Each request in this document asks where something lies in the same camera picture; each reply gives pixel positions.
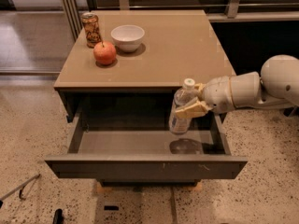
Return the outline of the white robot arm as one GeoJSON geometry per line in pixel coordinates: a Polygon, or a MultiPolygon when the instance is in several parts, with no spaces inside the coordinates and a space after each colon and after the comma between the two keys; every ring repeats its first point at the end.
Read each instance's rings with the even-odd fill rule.
{"type": "Polygon", "coordinates": [[[239,108],[280,109],[299,106],[299,60],[289,55],[269,58],[261,73],[216,77],[198,85],[199,92],[175,114],[181,119],[203,117],[239,108]]]}

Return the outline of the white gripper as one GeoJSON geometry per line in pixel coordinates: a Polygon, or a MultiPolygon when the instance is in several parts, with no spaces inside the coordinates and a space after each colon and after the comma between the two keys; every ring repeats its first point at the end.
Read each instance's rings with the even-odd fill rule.
{"type": "Polygon", "coordinates": [[[229,77],[216,77],[211,79],[206,85],[197,83],[194,87],[199,92],[202,91],[203,101],[195,97],[185,105],[175,103],[175,115],[179,119],[203,117],[210,110],[217,114],[223,114],[235,109],[229,77]]]}

